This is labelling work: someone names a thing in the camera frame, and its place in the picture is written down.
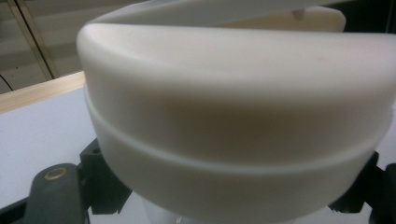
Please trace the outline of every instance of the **white table surface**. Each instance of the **white table surface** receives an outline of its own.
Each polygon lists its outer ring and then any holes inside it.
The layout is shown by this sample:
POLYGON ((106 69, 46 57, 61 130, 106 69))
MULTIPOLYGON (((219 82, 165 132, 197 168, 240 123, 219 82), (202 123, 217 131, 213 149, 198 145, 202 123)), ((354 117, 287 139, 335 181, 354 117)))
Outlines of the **white table surface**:
MULTIPOLYGON (((396 162, 396 122, 377 151, 379 166, 396 162)), ((58 163, 79 163, 79 153, 93 139, 82 90, 0 115, 0 208, 27 197, 35 175, 58 163)), ((345 215, 323 208, 294 224, 364 224, 371 208, 345 215)), ((134 194, 119 215, 91 216, 92 224, 149 224, 141 199, 134 194)))

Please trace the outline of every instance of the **white cylindrical object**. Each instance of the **white cylindrical object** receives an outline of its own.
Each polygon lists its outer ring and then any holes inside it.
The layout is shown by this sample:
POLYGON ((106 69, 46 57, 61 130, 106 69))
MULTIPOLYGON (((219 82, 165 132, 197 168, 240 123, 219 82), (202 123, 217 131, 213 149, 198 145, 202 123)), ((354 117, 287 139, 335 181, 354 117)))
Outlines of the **white cylindrical object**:
POLYGON ((90 24, 78 52, 115 174, 219 223, 336 200, 386 132, 396 92, 393 35, 90 24))

